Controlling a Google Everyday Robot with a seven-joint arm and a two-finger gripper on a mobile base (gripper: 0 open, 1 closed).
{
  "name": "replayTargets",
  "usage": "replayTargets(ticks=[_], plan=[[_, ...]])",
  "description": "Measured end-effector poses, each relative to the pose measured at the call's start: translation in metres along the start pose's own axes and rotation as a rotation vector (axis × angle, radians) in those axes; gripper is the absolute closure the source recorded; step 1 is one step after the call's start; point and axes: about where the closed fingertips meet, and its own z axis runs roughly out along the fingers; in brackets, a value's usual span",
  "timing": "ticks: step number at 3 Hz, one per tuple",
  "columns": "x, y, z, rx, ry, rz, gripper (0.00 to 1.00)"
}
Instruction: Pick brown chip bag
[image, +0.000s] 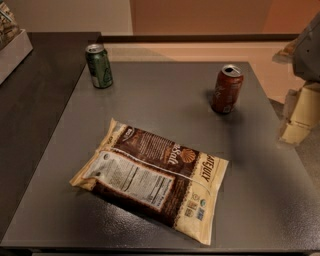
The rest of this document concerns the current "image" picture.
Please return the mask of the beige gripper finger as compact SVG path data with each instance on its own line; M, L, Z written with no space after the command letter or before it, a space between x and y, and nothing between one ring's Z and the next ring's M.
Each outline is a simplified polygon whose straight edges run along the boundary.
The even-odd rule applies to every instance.
M289 90L283 108L279 140L299 145L320 122L320 84L306 82L298 91Z

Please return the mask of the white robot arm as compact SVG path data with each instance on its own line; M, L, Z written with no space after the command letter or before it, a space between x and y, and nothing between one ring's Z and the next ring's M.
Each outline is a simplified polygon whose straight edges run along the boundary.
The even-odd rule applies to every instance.
M297 146L320 122L320 13L272 60L291 63L294 75L305 81L288 91L279 130L281 142Z

